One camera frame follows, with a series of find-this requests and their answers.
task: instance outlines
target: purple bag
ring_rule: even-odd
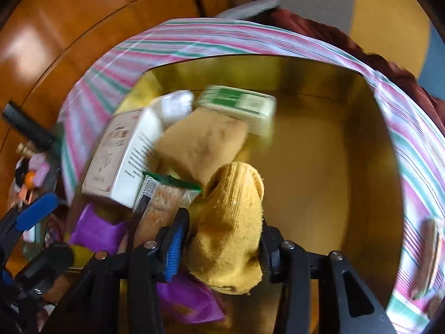
[[[212,290],[189,274],[177,274],[169,283],[156,283],[161,310],[182,324],[199,324],[223,320],[225,315],[219,308]],[[190,310],[180,313],[182,306]]]
[[[69,244],[81,245],[93,252],[105,250],[114,255],[125,234],[126,223],[112,225],[94,213],[93,205],[87,204],[82,211]]]

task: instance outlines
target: green tag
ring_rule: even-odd
[[[159,183],[166,186],[174,186],[179,188],[184,188],[186,190],[199,191],[201,192],[201,187],[196,183],[191,183],[187,181],[183,181],[182,179],[177,179],[173,176],[169,175],[158,175],[156,173],[144,172],[145,175],[153,177]]]

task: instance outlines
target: yellow surface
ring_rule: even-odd
[[[273,134],[268,139],[250,134],[237,158],[261,174],[266,221],[307,251],[342,250],[386,306],[401,254],[403,200],[389,133],[364,78],[292,57],[193,59],[151,69],[117,111],[145,106],[180,89],[198,96],[209,84],[277,98]],[[81,198],[74,199],[69,221],[85,206]],[[281,285],[262,281],[250,295],[221,294],[227,328],[167,323],[166,333],[272,333],[280,293]],[[313,281],[311,332],[317,326],[317,305]]]
[[[355,0],[349,36],[419,77],[429,46],[429,19],[416,0]]]

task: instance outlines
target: package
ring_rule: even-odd
[[[156,283],[159,304],[164,315],[183,324],[224,320],[211,289],[190,274],[179,273],[168,283]]]
[[[219,167],[236,157],[248,127],[245,121],[198,108],[168,128],[154,149],[182,179],[204,187]]]
[[[212,85],[201,94],[197,106],[212,109],[249,123],[249,132],[268,136],[275,114],[276,99],[250,90]]]
[[[422,260],[417,276],[414,279],[411,299],[417,300],[428,296],[435,291],[435,280],[442,257],[443,229],[445,222],[443,218],[429,217],[421,227],[422,238],[425,245],[422,252]]]
[[[126,222],[111,224],[97,216],[93,205],[87,204],[71,234],[69,244],[81,245],[92,252],[105,250],[114,255],[125,234]]]
[[[132,208],[144,181],[144,171],[156,171],[154,142],[162,124],[151,108],[117,114],[97,147],[82,193],[112,199]]]
[[[154,110],[164,128],[168,128],[192,112],[193,101],[194,95],[190,90],[177,90],[154,99],[150,108]]]
[[[159,230],[170,225],[180,207],[188,207],[201,192],[198,185],[172,176],[146,173],[134,207],[132,247],[154,240]]]

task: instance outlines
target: striped fabric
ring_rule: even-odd
[[[76,83],[64,102],[62,174],[71,202],[95,140],[112,112],[147,69],[212,55],[291,55],[331,63],[362,74],[389,128],[404,195],[404,247],[387,313],[399,333],[418,333],[427,324],[427,299],[411,301],[427,216],[445,216],[445,139],[403,91],[344,51],[293,32],[244,21],[176,19],[132,37],[101,57]],[[435,287],[444,283],[439,269]]]

